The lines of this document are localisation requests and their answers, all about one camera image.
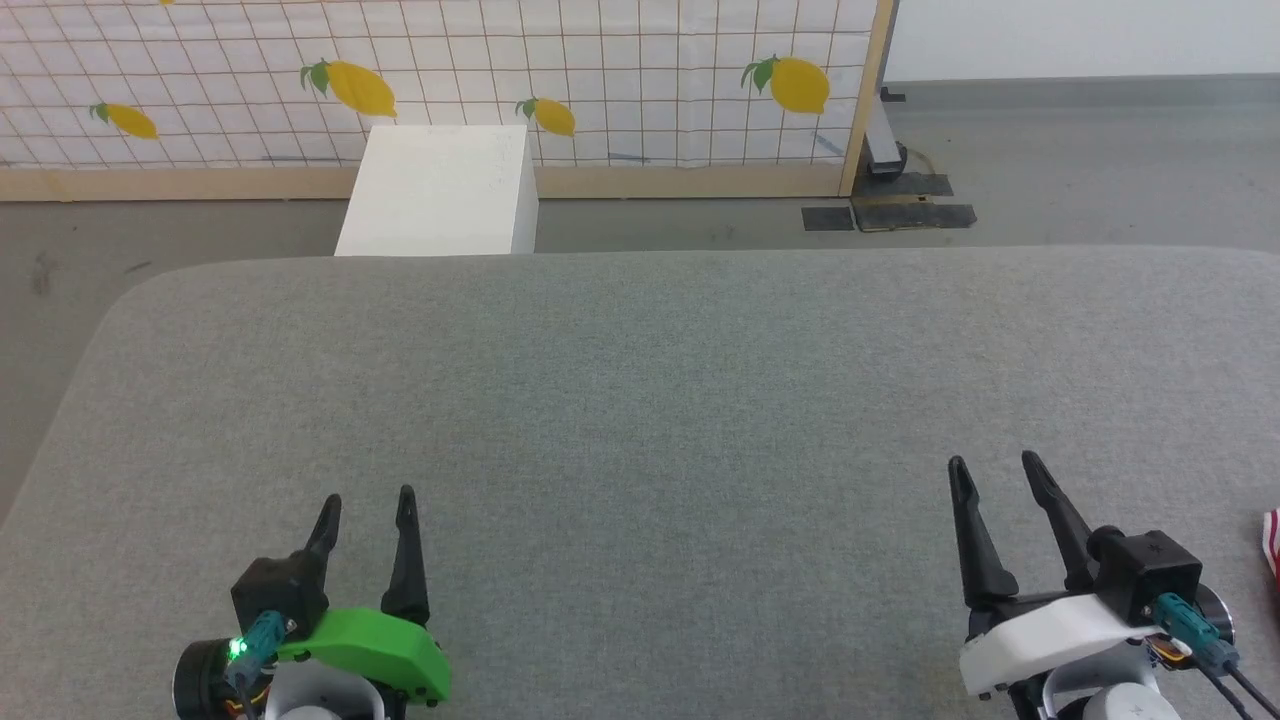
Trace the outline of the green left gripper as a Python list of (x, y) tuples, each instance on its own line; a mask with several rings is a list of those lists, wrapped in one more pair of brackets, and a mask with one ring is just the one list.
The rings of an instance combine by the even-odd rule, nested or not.
[[(303, 594), (325, 598), (328, 561), (340, 529), (342, 500), (325, 497), (303, 544)], [(428, 623), (430, 603), (421, 521), (412, 486), (399, 488), (398, 541), (380, 609), (329, 609), (307, 635), (291, 632), (278, 650), (276, 707), (435, 707), (452, 696), (452, 667)]]

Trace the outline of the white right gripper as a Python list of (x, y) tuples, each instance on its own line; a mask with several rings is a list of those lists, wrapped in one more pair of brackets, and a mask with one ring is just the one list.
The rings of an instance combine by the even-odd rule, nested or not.
[(959, 655), (966, 694), (991, 700), (1161, 700), (1148, 639), (1151, 624), (1130, 624), (1093, 591), (1092, 529), (1042, 457), (1021, 452), (1028, 486), (1044, 511), (1073, 594), (1019, 597), (980, 512), (980, 493), (960, 455), (948, 460), (948, 487), (968, 637)]

